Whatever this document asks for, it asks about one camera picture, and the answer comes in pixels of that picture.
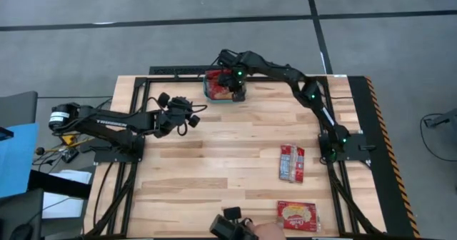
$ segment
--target human hand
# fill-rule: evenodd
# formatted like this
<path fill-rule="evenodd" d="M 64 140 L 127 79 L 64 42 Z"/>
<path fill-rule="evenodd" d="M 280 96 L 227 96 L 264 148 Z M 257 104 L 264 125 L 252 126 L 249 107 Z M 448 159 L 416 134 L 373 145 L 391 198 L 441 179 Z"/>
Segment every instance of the human hand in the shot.
<path fill-rule="evenodd" d="M 252 222 L 247 221 L 246 226 L 258 236 L 259 240 L 286 240 L 283 229 L 275 223 L 255 226 Z"/>

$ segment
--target concrete floor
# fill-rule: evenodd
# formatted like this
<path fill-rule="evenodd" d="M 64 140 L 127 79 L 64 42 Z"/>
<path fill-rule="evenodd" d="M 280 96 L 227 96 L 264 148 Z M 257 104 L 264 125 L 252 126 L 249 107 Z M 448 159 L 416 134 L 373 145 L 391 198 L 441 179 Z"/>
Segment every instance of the concrete floor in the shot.
<path fill-rule="evenodd" d="M 320 14 L 457 9 L 457 0 L 316 0 Z M 0 0 L 0 26 L 222 16 L 310 14 L 308 0 Z M 456 107 L 457 16 L 321 21 L 333 72 L 371 76 L 422 237 L 454 239 L 457 166 L 424 148 L 419 119 Z M 310 74 L 324 72 L 312 21 L 0 32 L 0 93 L 110 96 L 116 77 L 149 66 L 208 64 L 221 48 L 251 49 Z M 52 106 L 100 99 L 39 99 L 40 146 Z M 438 155 L 457 159 L 448 126 L 425 130 Z M 59 169 L 92 165 L 81 155 Z"/>

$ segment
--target blue cloth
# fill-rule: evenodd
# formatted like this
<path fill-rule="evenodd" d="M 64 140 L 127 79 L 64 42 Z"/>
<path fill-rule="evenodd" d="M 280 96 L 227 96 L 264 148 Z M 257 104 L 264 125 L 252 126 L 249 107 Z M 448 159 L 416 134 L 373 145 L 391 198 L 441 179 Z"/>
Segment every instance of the blue cloth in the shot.
<path fill-rule="evenodd" d="M 27 190 L 38 136 L 37 123 L 7 129 L 14 137 L 0 141 L 0 198 Z"/>

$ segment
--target wooden tabletop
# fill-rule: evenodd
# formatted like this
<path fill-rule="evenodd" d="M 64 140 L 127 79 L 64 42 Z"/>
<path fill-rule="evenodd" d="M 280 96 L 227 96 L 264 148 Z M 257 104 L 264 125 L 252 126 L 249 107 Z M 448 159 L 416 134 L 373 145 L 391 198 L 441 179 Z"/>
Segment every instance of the wooden tabletop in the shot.
<path fill-rule="evenodd" d="M 134 80 L 135 76 L 118 78 L 111 110 L 129 112 Z M 328 84 L 332 97 L 351 96 L 346 77 L 328 76 Z M 161 139 L 146 137 L 128 237 L 213 237 L 209 227 L 214 217 L 232 206 L 240 206 L 243 217 L 255 224 L 275 222 L 278 200 L 313 202 L 318 207 L 320 232 L 285 230 L 287 236 L 338 236 L 327 168 L 319 163 L 316 117 L 293 98 L 285 83 L 249 82 L 247 88 L 245 102 L 213 104 L 204 97 L 201 83 L 152 83 L 149 96 L 166 92 L 209 107 L 197 114 L 200 124 L 189 127 L 185 136 L 173 131 Z M 358 131 L 353 100 L 333 99 L 332 103 L 337 122 Z M 157 108 L 150 101 L 147 109 Z M 279 147 L 286 143 L 305 149 L 302 184 L 278 179 Z M 347 161 L 346 166 L 354 201 L 384 231 L 371 171 L 359 161 Z M 107 167 L 101 164 L 96 169 L 84 219 L 86 231 L 93 227 L 95 200 Z M 118 164 L 114 164 L 101 192 L 97 220 L 111 203 L 117 170 Z M 343 200 L 341 205 L 346 231 L 350 231 Z M 118 214 L 123 210 L 121 204 Z M 120 217 L 115 232 L 120 231 Z"/>

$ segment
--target wooden table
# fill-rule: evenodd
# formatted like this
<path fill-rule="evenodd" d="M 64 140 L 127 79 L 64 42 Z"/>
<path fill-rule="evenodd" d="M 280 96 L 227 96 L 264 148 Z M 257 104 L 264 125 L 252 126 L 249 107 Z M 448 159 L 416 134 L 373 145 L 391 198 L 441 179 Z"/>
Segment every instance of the wooden table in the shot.
<path fill-rule="evenodd" d="M 129 112 L 135 76 L 118 78 L 111 110 Z M 332 97 L 352 96 L 347 77 L 328 77 Z M 327 168 L 319 163 L 319 125 L 281 82 L 251 82 L 248 98 L 236 104 L 212 104 L 201 83 L 154 83 L 149 96 L 166 92 L 208 104 L 200 124 L 184 137 L 173 131 L 162 139 L 146 137 L 144 159 L 136 176 L 128 237 L 213 237 L 209 226 L 222 209 L 240 206 L 256 224 L 276 220 L 276 202 L 305 201 L 318 206 L 321 231 L 285 230 L 287 236 L 338 236 Z M 338 123 L 360 129 L 353 99 L 334 99 Z M 148 110 L 157 109 L 150 101 Z M 296 143 L 306 150 L 302 184 L 278 179 L 279 147 Z M 354 201 L 380 230 L 386 230 L 371 171 L 359 161 L 346 162 Z M 97 167 L 84 226 L 92 228 L 94 204 L 108 164 Z M 97 220 L 111 203 L 118 164 L 101 192 Z M 346 230 L 346 204 L 341 200 Z M 122 214 L 123 204 L 118 214 Z M 116 230 L 121 218 L 118 215 Z"/>

